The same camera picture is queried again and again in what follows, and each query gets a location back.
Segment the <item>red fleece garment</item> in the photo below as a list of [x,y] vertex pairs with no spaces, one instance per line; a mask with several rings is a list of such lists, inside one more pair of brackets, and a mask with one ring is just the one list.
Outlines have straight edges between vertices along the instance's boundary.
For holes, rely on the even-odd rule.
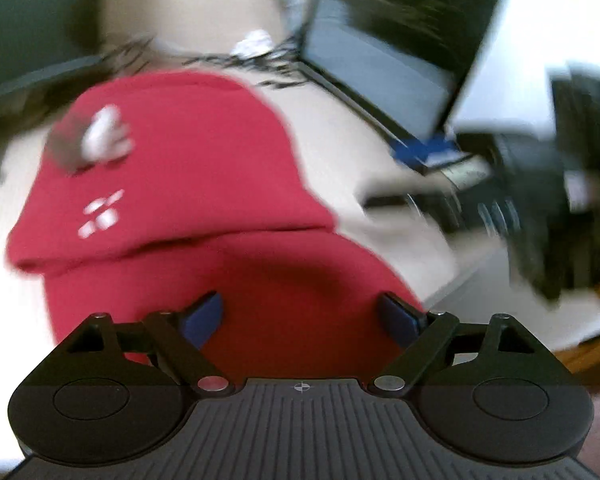
[[201,350],[233,382],[366,380],[400,354],[377,301],[411,291],[337,232],[256,92],[205,72],[121,78],[79,96],[50,138],[108,105],[132,152],[70,174],[46,151],[7,241],[9,263],[42,278],[57,338],[95,312],[137,322],[216,292],[221,322]]

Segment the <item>crumpled white tissue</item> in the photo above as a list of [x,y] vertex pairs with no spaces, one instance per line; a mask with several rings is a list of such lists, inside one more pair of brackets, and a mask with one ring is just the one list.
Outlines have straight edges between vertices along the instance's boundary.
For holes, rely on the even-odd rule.
[[255,29],[234,45],[230,55],[240,60],[250,60],[250,58],[267,55],[274,48],[275,44],[270,34],[264,29]]

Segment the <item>black curved monitor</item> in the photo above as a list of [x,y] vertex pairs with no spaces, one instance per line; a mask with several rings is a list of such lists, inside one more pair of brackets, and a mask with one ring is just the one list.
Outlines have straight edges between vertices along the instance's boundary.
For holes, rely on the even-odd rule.
[[0,101],[97,66],[99,0],[0,0]]

